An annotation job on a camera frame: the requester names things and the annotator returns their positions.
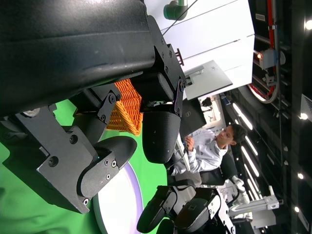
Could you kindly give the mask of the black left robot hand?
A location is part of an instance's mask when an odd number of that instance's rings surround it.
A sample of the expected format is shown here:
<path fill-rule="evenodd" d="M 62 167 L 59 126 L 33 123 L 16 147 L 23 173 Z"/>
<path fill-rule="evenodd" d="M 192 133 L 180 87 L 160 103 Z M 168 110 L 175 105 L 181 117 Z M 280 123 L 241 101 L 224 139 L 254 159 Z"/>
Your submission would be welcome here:
<path fill-rule="evenodd" d="M 46 202 L 85 214 L 137 144 L 102 140 L 129 79 L 141 96 L 143 150 L 175 148 L 185 76 L 142 0 L 3 0 L 0 141 L 4 165 Z"/>

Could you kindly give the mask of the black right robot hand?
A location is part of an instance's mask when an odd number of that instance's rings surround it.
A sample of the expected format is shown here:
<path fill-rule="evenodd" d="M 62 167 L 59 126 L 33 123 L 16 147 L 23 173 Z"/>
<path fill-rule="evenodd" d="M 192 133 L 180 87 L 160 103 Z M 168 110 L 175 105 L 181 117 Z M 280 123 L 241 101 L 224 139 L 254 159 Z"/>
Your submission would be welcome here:
<path fill-rule="evenodd" d="M 137 222 L 147 234 L 235 234 L 229 207 L 219 189 L 196 188 L 189 201 L 176 186 L 158 186 Z"/>

